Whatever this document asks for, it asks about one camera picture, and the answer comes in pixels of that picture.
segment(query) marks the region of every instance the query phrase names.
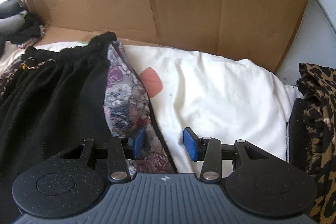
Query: leopard print fabric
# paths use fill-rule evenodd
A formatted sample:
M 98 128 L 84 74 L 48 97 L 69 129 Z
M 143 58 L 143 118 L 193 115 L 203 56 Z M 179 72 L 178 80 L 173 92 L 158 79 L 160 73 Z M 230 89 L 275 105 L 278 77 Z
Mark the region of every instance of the leopard print fabric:
M 318 189 L 309 216 L 321 224 L 336 223 L 336 70 L 304 63 L 299 70 L 297 86 L 308 103 L 303 115 L 310 140 L 306 172 Z

